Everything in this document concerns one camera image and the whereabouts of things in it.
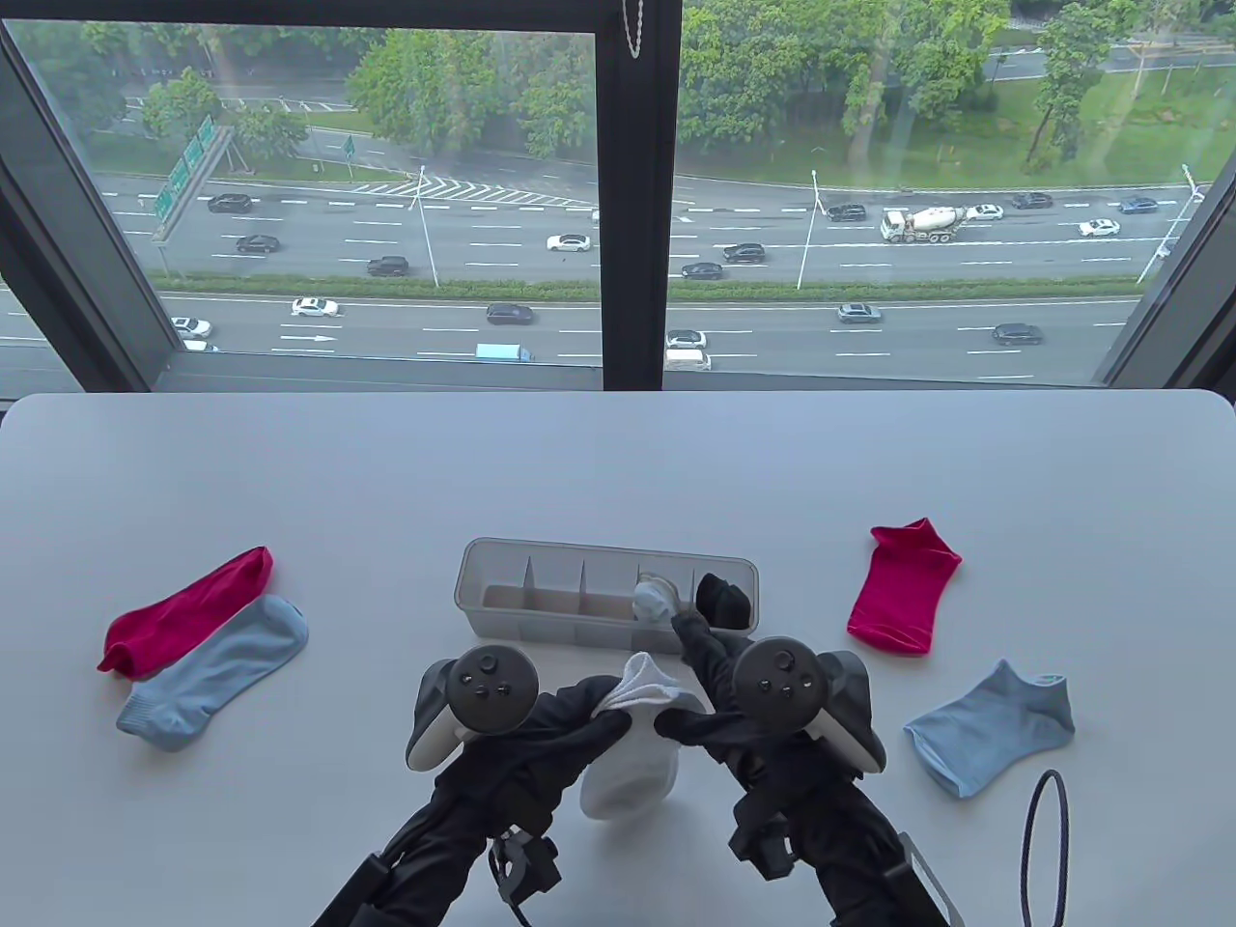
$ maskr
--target highway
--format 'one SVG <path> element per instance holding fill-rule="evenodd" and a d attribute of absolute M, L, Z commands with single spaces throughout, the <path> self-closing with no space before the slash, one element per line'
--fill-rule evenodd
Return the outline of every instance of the highway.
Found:
<path fill-rule="evenodd" d="M 146 178 L 100 176 L 100 192 L 138 261 L 150 268 L 162 262 L 151 245 L 158 222 L 151 203 L 158 182 Z M 670 272 L 686 263 L 719 261 L 721 250 L 743 241 L 768 248 L 761 265 L 727 267 L 729 279 L 794 282 L 807 242 L 812 198 L 797 188 L 760 184 L 695 182 L 679 185 L 674 204 Z M 211 180 L 199 199 L 236 190 L 257 200 L 250 215 L 221 215 L 192 204 L 166 248 L 173 271 L 214 271 L 229 276 L 305 273 L 313 276 L 365 274 L 371 257 L 403 255 L 418 276 L 429 277 L 429 248 L 440 278 L 595 281 L 601 253 L 551 253 L 550 235 L 583 232 L 596 239 L 590 205 L 538 201 L 524 187 L 486 187 L 473 198 L 444 195 L 412 210 L 414 199 L 399 184 L 266 184 Z M 1153 195 L 1162 209 L 1147 215 L 1121 216 L 1115 204 L 1133 190 L 1078 190 L 1056 194 L 1051 209 L 1017 211 L 1000 194 L 836 194 L 824 205 L 863 201 L 869 219 L 834 224 L 817 218 L 811 235 L 803 278 L 828 282 L 899 282 L 958 278 L 1136 276 L 1154 253 L 1179 204 L 1180 188 Z M 693 199 L 679 199 L 692 195 Z M 920 209 L 928 205 L 1004 203 L 1005 219 L 970 222 L 958 239 L 937 245 L 890 245 L 880 239 L 879 210 L 889 206 Z M 1192 215 L 1189 206 L 1187 218 Z M 1122 231 L 1109 239 L 1083 239 L 1078 224 L 1100 216 L 1119 218 Z M 1177 234 L 1183 229 L 1177 227 Z M 265 232 L 283 248 L 269 256 L 236 253 L 236 240 Z"/>
<path fill-rule="evenodd" d="M 597 307 L 536 307 L 534 325 L 493 328 L 470 303 L 340 300 L 342 315 L 293 318 L 287 297 L 163 294 L 173 315 L 209 320 L 225 351 L 466 360 L 478 342 L 522 344 L 538 363 L 598 365 Z M 880 325 L 842 326 L 833 307 L 671 307 L 670 328 L 708 339 L 716 371 L 1080 384 L 1091 379 L 1136 308 L 1132 298 L 890 303 Z M 1000 323 L 1041 326 L 1044 344 L 1002 347 Z M 41 344 L 0 290 L 0 345 Z"/>

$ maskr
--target black cable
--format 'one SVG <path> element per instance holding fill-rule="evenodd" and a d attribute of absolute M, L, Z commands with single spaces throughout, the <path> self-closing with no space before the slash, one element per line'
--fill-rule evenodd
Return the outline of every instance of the black cable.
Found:
<path fill-rule="evenodd" d="M 1054 769 L 1049 769 L 1038 777 L 1038 785 L 1035 786 L 1035 794 L 1030 800 L 1030 811 L 1026 812 L 1026 834 L 1021 840 L 1021 922 L 1025 927 L 1031 927 L 1030 838 L 1035 833 L 1038 800 L 1043 797 L 1043 790 L 1048 782 L 1056 782 L 1056 792 L 1060 798 L 1060 868 L 1056 886 L 1056 918 L 1052 921 L 1052 927 L 1062 927 L 1064 923 L 1064 902 L 1069 889 L 1069 798 L 1064 791 L 1064 779 Z"/>

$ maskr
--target grass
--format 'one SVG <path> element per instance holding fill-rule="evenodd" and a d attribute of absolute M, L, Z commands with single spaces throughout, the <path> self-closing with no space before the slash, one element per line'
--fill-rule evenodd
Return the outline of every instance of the grass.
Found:
<path fill-rule="evenodd" d="M 1199 180 L 1217 176 L 1236 143 L 1236 68 L 1178 69 L 1167 93 L 1166 72 L 1146 74 L 1132 101 L 1133 74 L 1105 74 L 1082 106 L 1084 141 L 1070 162 L 1030 176 L 1025 169 L 1035 129 L 1037 80 L 995 85 L 994 112 L 968 112 L 955 132 L 883 126 L 869 167 L 847 163 L 849 140 L 839 129 L 797 130 L 771 153 L 701 157 L 679 152 L 679 169 L 712 177 L 806 184 L 811 169 L 826 187 L 988 189 L 1183 183 L 1180 163 Z"/>
<path fill-rule="evenodd" d="M 305 119 L 311 126 L 340 129 L 345 132 L 363 132 L 376 135 L 377 129 L 363 112 L 307 112 Z"/>
<path fill-rule="evenodd" d="M 119 135 L 95 132 L 87 142 L 85 161 L 91 171 L 109 174 L 157 174 L 166 177 L 176 166 L 177 154 L 159 145 L 153 138 L 137 135 Z M 255 174 L 245 174 L 245 180 L 332 180 L 342 182 L 355 177 L 356 180 L 405 180 L 407 177 L 396 171 L 379 171 L 370 167 L 353 167 L 351 177 L 346 164 L 323 163 L 323 171 L 315 172 L 316 162 L 305 158 L 289 158 L 281 163 L 266 164 Z M 227 159 L 215 168 L 216 177 L 231 177 L 226 173 Z"/>
<path fill-rule="evenodd" d="M 379 299 L 475 299 L 477 302 L 523 299 L 527 302 L 598 302 L 596 283 L 523 281 L 444 281 L 434 287 L 428 279 L 370 279 L 356 277 L 308 277 L 303 274 L 253 274 L 227 277 L 214 273 L 168 276 L 151 272 L 151 282 L 163 290 L 187 293 L 319 293 L 335 298 Z M 1068 279 L 988 279 L 907 283 L 827 283 L 795 289 L 785 283 L 670 283 L 674 303 L 836 303 L 839 299 L 938 300 L 1036 297 L 1131 295 L 1140 288 L 1131 276 L 1079 277 Z"/>

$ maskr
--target metal chain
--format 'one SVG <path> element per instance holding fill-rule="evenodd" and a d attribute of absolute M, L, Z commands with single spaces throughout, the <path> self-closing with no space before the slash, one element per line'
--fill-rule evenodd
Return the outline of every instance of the metal chain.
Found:
<path fill-rule="evenodd" d="M 630 38 L 630 21 L 627 19 L 627 0 L 622 1 L 622 28 L 627 33 L 627 48 L 630 57 L 638 58 L 644 44 L 644 0 L 639 0 L 639 9 L 635 12 L 635 41 Z"/>

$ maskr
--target glass window pane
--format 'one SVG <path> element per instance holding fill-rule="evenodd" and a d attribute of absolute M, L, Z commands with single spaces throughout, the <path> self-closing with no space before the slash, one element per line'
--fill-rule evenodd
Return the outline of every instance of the glass window pane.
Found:
<path fill-rule="evenodd" d="M 82 387 L 0 277 L 0 403 Z"/>
<path fill-rule="evenodd" d="M 187 350 L 599 365 L 591 36 L 6 25 Z"/>
<path fill-rule="evenodd" d="M 1232 153 L 1220 7 L 685 0 L 667 328 L 713 371 L 1093 382 Z"/>

